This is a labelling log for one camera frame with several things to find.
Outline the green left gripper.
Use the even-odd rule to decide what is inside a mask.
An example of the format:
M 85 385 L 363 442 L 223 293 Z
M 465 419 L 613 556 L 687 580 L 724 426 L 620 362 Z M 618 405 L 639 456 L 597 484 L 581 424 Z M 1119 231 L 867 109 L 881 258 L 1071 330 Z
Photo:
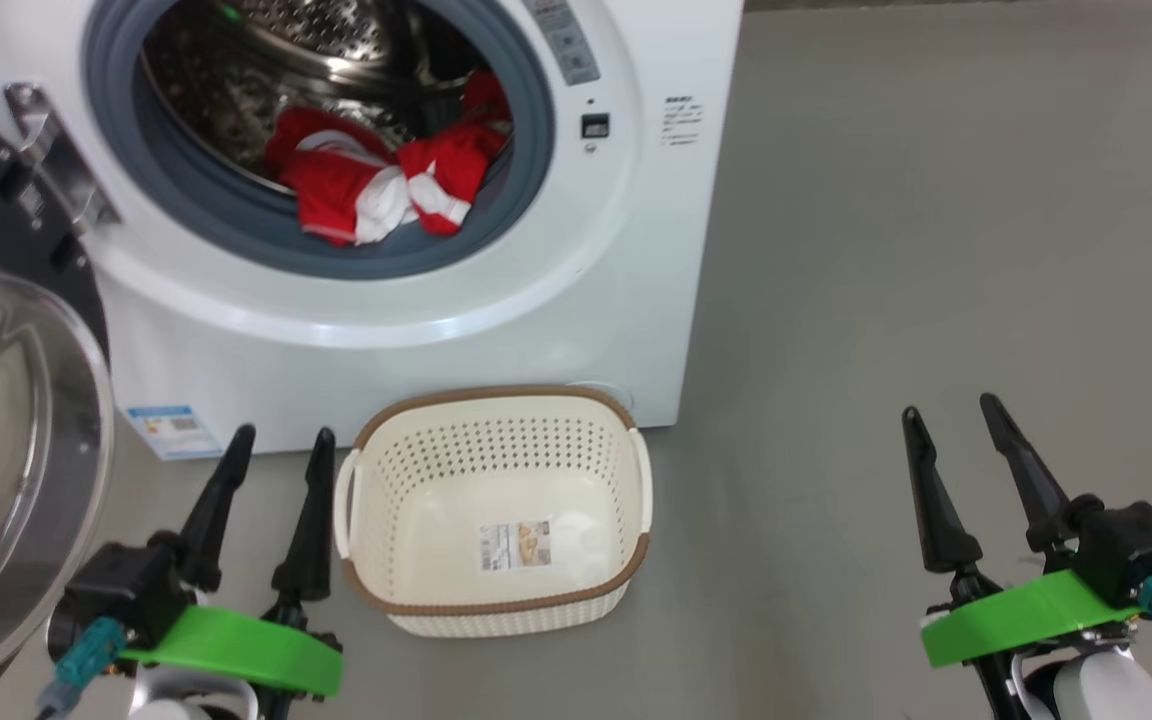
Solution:
M 212 593 L 234 495 L 243 486 L 256 429 L 243 424 L 180 530 L 180 579 Z M 338 697 L 343 647 L 308 629 L 306 602 L 332 593 L 333 492 L 338 438 L 319 430 L 306 464 L 306 497 L 287 556 L 271 579 L 276 601 L 262 616 L 189 602 L 126 601 L 131 634 L 122 660 L 134 670 L 131 719 L 285 719 L 294 702 Z

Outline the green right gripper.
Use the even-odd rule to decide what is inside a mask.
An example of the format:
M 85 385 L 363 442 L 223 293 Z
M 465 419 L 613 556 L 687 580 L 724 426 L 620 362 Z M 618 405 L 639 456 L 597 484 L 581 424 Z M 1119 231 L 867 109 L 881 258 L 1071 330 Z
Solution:
M 1070 502 L 1032 442 L 1011 419 L 1001 397 L 983 393 L 980 411 L 998 454 L 1005 456 L 1028 521 L 1026 543 L 1037 553 L 1064 552 L 1073 532 L 1064 523 Z M 980 544 L 967 532 L 937 468 L 938 454 L 922 414 L 914 406 L 901 416 L 902 437 L 914 493 L 924 569 L 950 574 L 983 559 Z M 1083 632 L 1142 614 L 1102 600 L 1071 570 L 1061 570 L 1007 588 L 982 600 L 963 602 L 922 628 L 932 667 L 969 664 L 984 655 L 1018 650 L 1043 641 Z

